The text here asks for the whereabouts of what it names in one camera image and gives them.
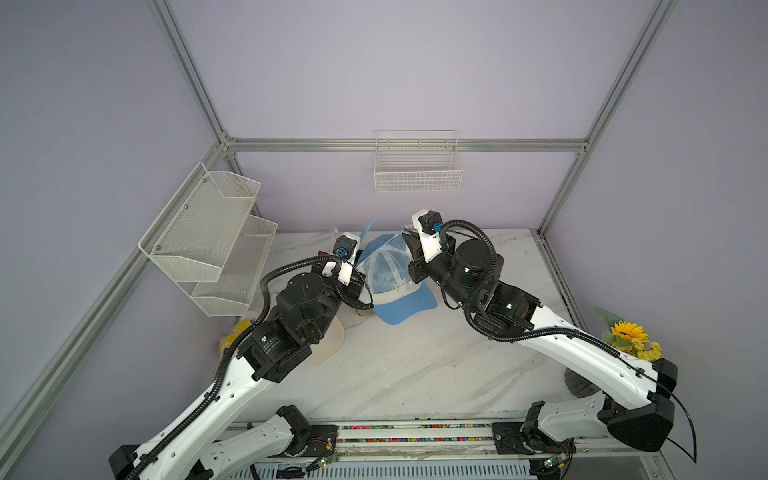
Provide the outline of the light blue baseball cap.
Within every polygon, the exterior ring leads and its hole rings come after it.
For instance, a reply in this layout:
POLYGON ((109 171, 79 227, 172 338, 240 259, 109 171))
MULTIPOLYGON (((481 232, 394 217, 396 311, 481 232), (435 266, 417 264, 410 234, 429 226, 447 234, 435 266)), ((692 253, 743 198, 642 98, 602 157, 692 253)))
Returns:
POLYGON ((374 313, 391 326, 437 308, 429 287, 412 280, 409 274, 411 260, 400 232, 382 234, 370 240, 357 260, 356 267, 365 276, 374 313))

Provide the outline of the beige baseball cap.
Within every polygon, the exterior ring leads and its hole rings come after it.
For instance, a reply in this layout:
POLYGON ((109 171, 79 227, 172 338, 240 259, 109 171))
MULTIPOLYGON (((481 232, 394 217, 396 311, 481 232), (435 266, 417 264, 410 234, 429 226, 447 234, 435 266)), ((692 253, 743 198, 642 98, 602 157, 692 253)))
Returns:
POLYGON ((339 351, 345 339, 345 329, 340 319, 335 316, 324 337, 311 346, 311 354, 307 361, 310 364, 321 364, 339 351))

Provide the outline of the white baseball cap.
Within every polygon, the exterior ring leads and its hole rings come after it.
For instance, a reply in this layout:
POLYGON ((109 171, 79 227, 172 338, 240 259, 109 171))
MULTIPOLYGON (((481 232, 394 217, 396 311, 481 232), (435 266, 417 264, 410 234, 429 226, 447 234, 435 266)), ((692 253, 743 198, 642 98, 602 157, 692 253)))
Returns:
POLYGON ((335 253, 339 248, 348 249, 347 237, 344 231, 334 231, 334 236, 331 243, 331 252, 335 253))

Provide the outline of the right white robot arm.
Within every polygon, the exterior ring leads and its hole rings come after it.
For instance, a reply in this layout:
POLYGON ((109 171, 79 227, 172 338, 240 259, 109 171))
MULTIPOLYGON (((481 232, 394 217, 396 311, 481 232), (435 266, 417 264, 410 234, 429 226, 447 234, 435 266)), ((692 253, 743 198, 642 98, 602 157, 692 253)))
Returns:
POLYGON ((461 244, 412 230, 402 237, 412 280, 433 280, 473 330, 542 353, 597 387, 581 399, 533 403, 517 433, 522 450, 546 451, 577 437, 603 435, 639 451, 661 449, 674 426, 674 364, 624 353, 500 281, 503 259, 486 237, 461 244))

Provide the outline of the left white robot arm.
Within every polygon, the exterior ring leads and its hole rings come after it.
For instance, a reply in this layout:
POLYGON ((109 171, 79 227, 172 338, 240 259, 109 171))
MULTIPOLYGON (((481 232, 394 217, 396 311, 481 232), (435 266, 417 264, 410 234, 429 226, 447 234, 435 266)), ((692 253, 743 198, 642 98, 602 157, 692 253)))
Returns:
POLYGON ((262 279, 265 308, 225 349, 204 393, 150 440, 111 454, 115 478, 224 479, 264 458, 306 451, 312 426, 294 405, 238 435, 222 436, 259 395, 310 357, 341 305, 373 306, 359 300, 367 288, 363 274, 354 271, 343 283, 338 272, 324 274, 320 267, 299 273, 271 295, 270 281, 287 271, 282 267, 262 279))

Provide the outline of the yellow object behind arm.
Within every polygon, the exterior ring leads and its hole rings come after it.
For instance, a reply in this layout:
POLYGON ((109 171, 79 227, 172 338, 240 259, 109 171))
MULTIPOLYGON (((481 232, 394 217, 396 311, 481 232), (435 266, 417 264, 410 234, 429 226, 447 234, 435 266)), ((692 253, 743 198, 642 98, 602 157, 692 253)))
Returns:
POLYGON ((222 357, 224 352, 234 343, 234 341, 251 325, 251 319, 244 319, 235 324, 231 331, 219 340, 218 351, 222 357))

